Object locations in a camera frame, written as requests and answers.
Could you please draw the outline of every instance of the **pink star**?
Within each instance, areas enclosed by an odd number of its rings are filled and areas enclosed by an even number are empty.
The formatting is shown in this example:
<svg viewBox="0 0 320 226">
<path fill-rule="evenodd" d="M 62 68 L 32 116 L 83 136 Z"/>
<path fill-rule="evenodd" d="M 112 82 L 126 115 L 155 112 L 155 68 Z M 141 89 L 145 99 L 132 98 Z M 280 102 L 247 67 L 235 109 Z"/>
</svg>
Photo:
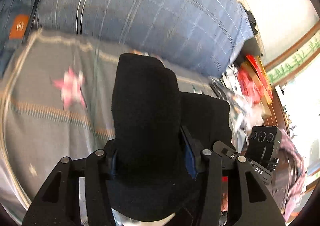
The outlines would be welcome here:
<svg viewBox="0 0 320 226">
<path fill-rule="evenodd" d="M 83 108 L 86 104 L 81 92 L 81 85 L 84 83 L 84 77 L 79 71 L 79 77 L 75 75 L 71 67 L 69 71 L 64 73 L 63 79 L 54 80 L 53 85 L 61 89 L 61 100 L 63 101 L 63 109 L 68 109 L 73 101 L 81 103 Z"/>
</svg>

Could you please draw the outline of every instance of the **gray fabric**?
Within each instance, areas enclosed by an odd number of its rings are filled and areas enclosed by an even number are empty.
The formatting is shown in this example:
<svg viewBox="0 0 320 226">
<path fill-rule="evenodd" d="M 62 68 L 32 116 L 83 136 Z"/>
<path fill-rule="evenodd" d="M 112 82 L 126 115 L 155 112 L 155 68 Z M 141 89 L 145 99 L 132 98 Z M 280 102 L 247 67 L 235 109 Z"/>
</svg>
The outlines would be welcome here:
<svg viewBox="0 0 320 226">
<path fill-rule="evenodd" d="M 14 51 L 22 39 L 9 41 L 9 34 L 15 17 L 19 14 L 30 15 L 35 0 L 0 0 L 0 78 Z"/>
<path fill-rule="evenodd" d="M 111 99 L 117 59 L 130 51 L 125 45 L 94 38 L 39 32 L 30 36 L 36 40 L 25 62 L 21 63 L 22 69 L 13 86 L 9 111 L 4 118 L 9 161 L 31 199 L 60 158 L 87 157 L 114 138 Z M 0 93 L 8 89 L 7 82 L 15 73 L 14 67 L 20 66 L 17 65 L 18 59 L 25 52 L 26 47 L 18 49 L 9 63 L 0 82 Z M 163 62 L 176 73 L 181 91 L 213 96 L 207 78 Z M 69 66 L 76 75 L 83 72 L 85 82 L 81 89 L 87 109 L 73 103 L 69 111 L 63 110 L 60 90 L 52 84 L 53 80 L 63 78 Z M 3 156 L 0 158 L 0 202 L 21 220 L 25 210 L 15 198 L 14 185 L 2 160 Z M 84 195 L 80 198 L 84 210 Z"/>
<path fill-rule="evenodd" d="M 41 0 L 35 23 L 125 43 L 215 77 L 253 37 L 236 0 Z"/>
</svg>

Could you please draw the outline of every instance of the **white wall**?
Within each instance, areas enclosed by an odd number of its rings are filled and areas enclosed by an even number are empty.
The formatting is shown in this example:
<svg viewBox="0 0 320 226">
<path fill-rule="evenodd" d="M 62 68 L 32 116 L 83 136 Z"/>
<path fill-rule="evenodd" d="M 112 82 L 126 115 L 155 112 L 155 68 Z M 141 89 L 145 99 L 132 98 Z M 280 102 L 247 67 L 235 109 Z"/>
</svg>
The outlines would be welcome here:
<svg viewBox="0 0 320 226">
<path fill-rule="evenodd" d="M 310 0 L 246 0 L 265 48 L 264 64 L 296 43 L 319 20 Z"/>
</svg>

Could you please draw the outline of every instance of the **orange tag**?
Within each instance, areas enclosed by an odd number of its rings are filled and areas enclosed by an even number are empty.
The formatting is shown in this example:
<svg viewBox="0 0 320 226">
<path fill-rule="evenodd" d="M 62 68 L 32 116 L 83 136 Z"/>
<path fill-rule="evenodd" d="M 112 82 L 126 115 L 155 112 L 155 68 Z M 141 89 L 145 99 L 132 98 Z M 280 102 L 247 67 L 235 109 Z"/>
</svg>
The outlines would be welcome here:
<svg viewBox="0 0 320 226">
<path fill-rule="evenodd" d="M 9 40 L 12 39 L 22 39 L 24 32 L 26 31 L 27 24 L 29 22 L 29 16 L 25 14 L 19 14 L 16 16 L 14 19 L 10 35 L 9 35 Z"/>
</svg>

